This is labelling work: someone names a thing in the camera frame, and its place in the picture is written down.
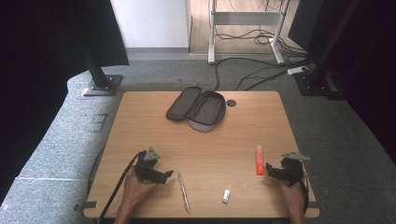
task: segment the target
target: small white object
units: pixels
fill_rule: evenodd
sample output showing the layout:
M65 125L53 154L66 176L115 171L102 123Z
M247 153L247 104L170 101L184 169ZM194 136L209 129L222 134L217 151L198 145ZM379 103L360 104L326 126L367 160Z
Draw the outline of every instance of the small white object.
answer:
M223 203L228 203L229 200L230 200L230 190L226 189L224 190Z
M288 74L289 75L294 75L297 73L302 73L302 72L306 72L309 69L306 66L301 66L301 67L296 67L296 68L291 68L288 70Z

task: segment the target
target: orange highlighter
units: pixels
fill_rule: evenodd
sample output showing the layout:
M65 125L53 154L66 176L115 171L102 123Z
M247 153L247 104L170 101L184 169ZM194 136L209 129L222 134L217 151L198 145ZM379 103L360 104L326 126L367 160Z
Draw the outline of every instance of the orange highlighter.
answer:
M264 166L262 161L262 146L256 146L256 173L257 175L264 175Z

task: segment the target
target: gray carpet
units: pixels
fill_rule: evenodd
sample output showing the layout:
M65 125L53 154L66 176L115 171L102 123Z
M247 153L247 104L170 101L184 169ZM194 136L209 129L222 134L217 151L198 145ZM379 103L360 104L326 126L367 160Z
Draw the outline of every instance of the gray carpet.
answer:
M262 67L248 61L222 63L218 91L233 91L242 77ZM255 76L282 70L261 70ZM92 223L74 209L88 195L92 166L106 144L122 94L216 86L215 66L201 60L134 60L131 66L104 71L123 75L115 96L82 96L91 80L88 72L69 80L63 107L0 207L1 223ZM238 90L260 80L248 79ZM305 167L321 212L308 223L396 223L396 166L347 102L303 97L289 75L251 91L279 92L299 150L311 158Z

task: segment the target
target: hand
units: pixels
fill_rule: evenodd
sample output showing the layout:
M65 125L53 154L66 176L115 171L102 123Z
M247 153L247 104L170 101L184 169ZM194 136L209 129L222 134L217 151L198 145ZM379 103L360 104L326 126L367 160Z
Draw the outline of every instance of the hand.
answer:
M131 168L125 177L122 201L114 223L128 223L134 206L145 199L157 185L157 183L143 183L136 175L133 168Z
M289 209L290 224L305 224L304 194L300 184L295 183L290 186L289 181L279 179L277 183L280 186L283 201Z

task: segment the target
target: black zipper case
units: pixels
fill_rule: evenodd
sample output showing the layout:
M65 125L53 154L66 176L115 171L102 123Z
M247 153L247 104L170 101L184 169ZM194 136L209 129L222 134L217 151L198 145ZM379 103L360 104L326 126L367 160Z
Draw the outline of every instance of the black zipper case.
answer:
M207 133L222 121L225 109L225 99L218 92L188 87L176 98L166 117L171 120L187 119L194 130Z

